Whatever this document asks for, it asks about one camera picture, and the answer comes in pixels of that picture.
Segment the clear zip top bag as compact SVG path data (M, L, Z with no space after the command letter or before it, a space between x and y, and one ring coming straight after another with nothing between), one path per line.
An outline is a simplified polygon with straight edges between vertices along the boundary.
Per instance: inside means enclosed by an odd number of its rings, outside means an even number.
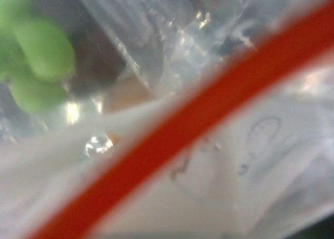
M333 215L333 0L30 0L76 66L1 82L1 238L283 238Z

